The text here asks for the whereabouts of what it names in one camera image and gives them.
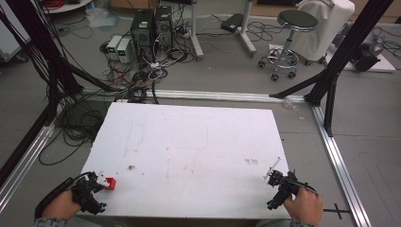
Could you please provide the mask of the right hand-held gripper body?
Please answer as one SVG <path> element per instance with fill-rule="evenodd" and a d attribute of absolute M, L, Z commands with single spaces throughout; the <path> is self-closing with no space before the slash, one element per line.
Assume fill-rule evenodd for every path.
<path fill-rule="evenodd" d="M 291 171 L 285 176 L 282 172 L 273 170 L 268 185 L 278 187 L 278 192 L 267 202 L 268 209 L 272 210 L 281 206 L 290 195 L 297 195 L 300 182 Z"/>

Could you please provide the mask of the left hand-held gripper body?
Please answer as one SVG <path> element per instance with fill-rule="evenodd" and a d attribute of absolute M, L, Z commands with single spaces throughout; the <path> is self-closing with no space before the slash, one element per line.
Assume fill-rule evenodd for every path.
<path fill-rule="evenodd" d="M 94 198 L 94 194 L 104 188 L 104 183 L 94 172 L 84 172 L 73 180 L 71 186 L 73 202 L 80 206 L 81 212 L 87 211 L 97 215 L 105 211 L 106 203 Z"/>

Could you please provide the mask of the person's left hand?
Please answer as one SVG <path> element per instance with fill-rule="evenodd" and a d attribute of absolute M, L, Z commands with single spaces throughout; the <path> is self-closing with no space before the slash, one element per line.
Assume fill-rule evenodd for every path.
<path fill-rule="evenodd" d="M 74 202 L 73 193 L 70 189 L 59 194 L 52 202 L 50 202 L 43 210 L 43 218 L 59 218 L 69 220 L 73 218 L 81 206 Z"/>

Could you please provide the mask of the person's right hand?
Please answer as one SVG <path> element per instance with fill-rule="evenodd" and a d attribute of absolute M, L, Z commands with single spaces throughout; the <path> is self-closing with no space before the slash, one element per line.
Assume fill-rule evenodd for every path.
<path fill-rule="evenodd" d="M 291 221 L 289 227 L 318 227 L 323 216 L 323 197 L 303 187 L 297 196 L 284 201 Z"/>

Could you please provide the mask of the white power supply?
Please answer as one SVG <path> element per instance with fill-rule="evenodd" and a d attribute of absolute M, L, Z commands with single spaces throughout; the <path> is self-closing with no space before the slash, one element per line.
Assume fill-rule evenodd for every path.
<path fill-rule="evenodd" d="M 121 63 L 129 63 L 131 60 L 131 40 L 123 38 L 117 47 L 118 59 Z"/>
<path fill-rule="evenodd" d="M 109 57 L 113 61 L 118 60 L 117 47 L 119 46 L 121 39 L 121 35 L 114 35 L 106 46 Z"/>

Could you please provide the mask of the black and grey device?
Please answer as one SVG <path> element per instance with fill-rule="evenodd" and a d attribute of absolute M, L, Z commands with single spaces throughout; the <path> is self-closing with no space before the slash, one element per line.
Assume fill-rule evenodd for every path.
<path fill-rule="evenodd" d="M 384 38 L 370 32 L 350 60 L 359 72 L 371 69 L 379 62 L 378 55 L 384 50 Z"/>

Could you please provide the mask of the white covered cart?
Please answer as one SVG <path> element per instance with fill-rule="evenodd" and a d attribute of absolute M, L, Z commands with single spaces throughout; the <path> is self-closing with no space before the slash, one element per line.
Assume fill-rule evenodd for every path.
<path fill-rule="evenodd" d="M 308 61 L 319 60 L 355 11 L 350 0 L 302 0 L 298 10 L 318 20 L 314 31 L 294 34 L 290 49 Z"/>

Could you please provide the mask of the black flat box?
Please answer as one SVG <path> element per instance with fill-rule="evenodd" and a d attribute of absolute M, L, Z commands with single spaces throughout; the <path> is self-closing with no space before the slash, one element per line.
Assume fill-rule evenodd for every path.
<path fill-rule="evenodd" d="M 235 32 L 239 26 L 242 25 L 243 21 L 243 14 L 242 13 L 235 13 L 230 18 L 225 20 L 221 25 L 220 28 L 228 31 L 228 32 Z"/>

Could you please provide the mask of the black computer tower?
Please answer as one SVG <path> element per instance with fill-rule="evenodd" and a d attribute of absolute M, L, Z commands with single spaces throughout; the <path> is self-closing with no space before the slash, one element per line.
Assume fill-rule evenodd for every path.
<path fill-rule="evenodd" d="M 131 36 L 140 47 L 151 48 L 155 40 L 155 20 L 153 9 L 139 9 L 133 16 Z"/>
<path fill-rule="evenodd" d="M 156 35 L 159 48 L 163 50 L 173 46 L 171 13 L 171 6 L 159 6 L 155 10 Z"/>

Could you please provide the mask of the clear plastic bag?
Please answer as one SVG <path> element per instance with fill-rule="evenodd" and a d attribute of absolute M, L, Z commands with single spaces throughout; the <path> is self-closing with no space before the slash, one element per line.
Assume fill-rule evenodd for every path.
<path fill-rule="evenodd" d="M 108 9 L 86 9 L 85 13 L 90 28 L 115 27 L 120 21 L 120 18 Z"/>

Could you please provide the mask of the grey case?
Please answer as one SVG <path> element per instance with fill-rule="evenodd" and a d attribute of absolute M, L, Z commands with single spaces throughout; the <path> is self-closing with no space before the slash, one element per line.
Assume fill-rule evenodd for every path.
<path fill-rule="evenodd" d="M 16 31 L 22 35 L 22 38 L 29 42 L 30 37 L 15 15 L 12 12 L 6 12 L 5 15 L 16 28 Z M 15 37 L 0 20 L 0 62 L 10 61 L 21 49 L 22 47 L 18 44 Z"/>

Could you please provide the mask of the white round table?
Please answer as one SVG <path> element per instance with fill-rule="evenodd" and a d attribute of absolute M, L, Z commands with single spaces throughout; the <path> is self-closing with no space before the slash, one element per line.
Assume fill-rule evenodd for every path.
<path fill-rule="evenodd" d="M 42 0 L 40 9 L 46 14 L 62 13 L 86 7 L 93 0 Z"/>

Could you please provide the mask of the aluminium floor rail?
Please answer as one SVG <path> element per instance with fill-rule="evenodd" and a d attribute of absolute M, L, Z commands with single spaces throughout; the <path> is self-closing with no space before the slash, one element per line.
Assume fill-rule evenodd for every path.
<path fill-rule="evenodd" d="M 38 158 L 40 152 L 47 144 L 54 130 L 54 125 L 44 126 L 39 130 L 39 132 L 33 138 L 33 141 L 28 144 L 22 159 L 17 163 L 16 167 L 7 177 L 5 183 L 0 187 L 0 214 L 7 207 L 10 199 L 19 188 L 26 174 L 33 166 L 35 160 Z"/>
<path fill-rule="evenodd" d="M 340 153 L 340 149 L 333 136 L 330 136 L 323 126 L 324 115 L 320 107 L 312 107 L 319 131 L 323 138 L 330 162 L 338 177 L 340 187 L 350 208 L 351 215 L 357 227 L 373 227 L 365 208 L 359 198 L 353 180 Z"/>
<path fill-rule="evenodd" d="M 202 91 L 179 91 L 158 90 L 154 93 L 147 91 L 147 96 L 156 95 L 163 99 L 187 99 L 187 100 L 210 100 L 227 102 L 250 102 L 250 103 L 305 103 L 302 96 L 286 96 L 284 98 L 271 97 L 266 94 L 244 94 L 226 92 L 202 92 Z"/>

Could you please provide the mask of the black frame beam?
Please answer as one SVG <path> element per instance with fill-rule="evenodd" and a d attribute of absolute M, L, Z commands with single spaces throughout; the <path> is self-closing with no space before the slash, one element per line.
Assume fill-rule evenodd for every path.
<path fill-rule="evenodd" d="M 16 149 L 11 153 L 6 162 L 0 168 L 0 188 L 6 183 L 6 180 L 11 175 L 11 172 L 22 160 L 23 156 L 27 153 L 27 149 L 39 134 L 40 129 L 45 125 L 49 115 L 49 110 L 50 106 L 47 104 L 26 135 L 23 137 L 22 141 L 18 144 Z"/>

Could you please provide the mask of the black frame post with braces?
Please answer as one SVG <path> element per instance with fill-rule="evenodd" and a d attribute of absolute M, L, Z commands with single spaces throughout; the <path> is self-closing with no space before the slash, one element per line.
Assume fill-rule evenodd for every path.
<path fill-rule="evenodd" d="M 369 0 L 360 15 L 355 20 L 340 47 L 333 55 L 331 61 L 316 76 L 298 83 L 280 93 L 270 95 L 274 98 L 284 98 L 293 93 L 313 85 L 304 100 L 312 106 L 319 106 L 326 96 L 326 106 L 323 118 L 323 128 L 332 137 L 332 117 L 336 95 L 337 81 L 340 73 L 349 60 L 357 53 L 357 49 L 366 39 L 370 31 L 378 23 L 394 0 Z"/>

